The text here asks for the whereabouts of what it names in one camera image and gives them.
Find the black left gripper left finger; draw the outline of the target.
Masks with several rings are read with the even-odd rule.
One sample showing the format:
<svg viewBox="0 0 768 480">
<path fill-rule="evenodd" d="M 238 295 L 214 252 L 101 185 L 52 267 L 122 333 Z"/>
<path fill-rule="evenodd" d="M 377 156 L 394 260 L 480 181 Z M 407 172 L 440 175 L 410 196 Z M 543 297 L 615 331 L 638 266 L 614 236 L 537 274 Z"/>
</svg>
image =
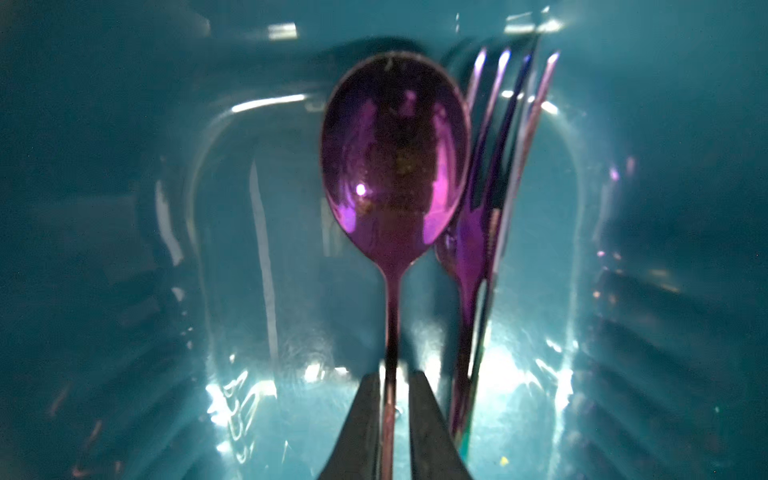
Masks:
<svg viewBox="0 0 768 480">
<path fill-rule="evenodd" d="M 376 478 L 380 450 L 380 395 L 379 374 L 365 375 L 319 480 Z"/>
</svg>

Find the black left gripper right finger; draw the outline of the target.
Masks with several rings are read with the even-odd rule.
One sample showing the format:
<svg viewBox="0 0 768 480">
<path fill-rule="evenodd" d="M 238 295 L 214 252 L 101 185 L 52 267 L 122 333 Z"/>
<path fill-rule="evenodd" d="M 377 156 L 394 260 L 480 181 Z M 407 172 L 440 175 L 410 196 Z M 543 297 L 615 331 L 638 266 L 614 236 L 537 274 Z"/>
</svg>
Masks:
<svg viewBox="0 0 768 480">
<path fill-rule="evenodd" d="M 413 480 L 471 480 L 426 375 L 409 373 L 409 433 Z"/>
</svg>

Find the purple metallic spoon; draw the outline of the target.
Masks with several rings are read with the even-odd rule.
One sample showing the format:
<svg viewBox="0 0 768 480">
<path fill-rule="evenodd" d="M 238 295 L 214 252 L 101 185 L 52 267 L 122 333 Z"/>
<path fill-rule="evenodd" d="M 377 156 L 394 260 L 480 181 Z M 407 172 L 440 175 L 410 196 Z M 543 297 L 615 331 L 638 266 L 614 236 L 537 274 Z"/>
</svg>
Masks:
<svg viewBox="0 0 768 480">
<path fill-rule="evenodd" d="M 393 476 L 401 282 L 458 208 L 470 141 L 468 107 L 456 82 L 413 52 L 390 51 L 361 61 L 326 104 L 320 136 L 326 199 L 385 284 L 378 479 Z"/>
</svg>

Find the purple metallic fork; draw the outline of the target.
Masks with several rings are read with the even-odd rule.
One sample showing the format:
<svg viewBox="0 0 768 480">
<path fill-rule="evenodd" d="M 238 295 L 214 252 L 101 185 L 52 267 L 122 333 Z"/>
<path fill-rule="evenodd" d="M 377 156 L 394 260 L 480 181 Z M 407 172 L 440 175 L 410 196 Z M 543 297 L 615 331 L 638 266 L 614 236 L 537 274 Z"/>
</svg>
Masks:
<svg viewBox="0 0 768 480">
<path fill-rule="evenodd" d="M 505 252 L 510 217 L 536 129 L 561 54 L 553 52 L 541 72 L 535 54 L 527 53 L 513 88 L 503 95 L 511 53 L 498 58 L 489 94 L 480 97 L 489 53 L 482 48 L 474 62 L 466 103 L 478 116 L 470 170 L 462 203 L 435 245 L 439 263 L 458 286 L 460 324 L 458 358 L 452 380 L 449 432 L 464 446 L 471 428 L 486 330 L 498 270 Z"/>
</svg>

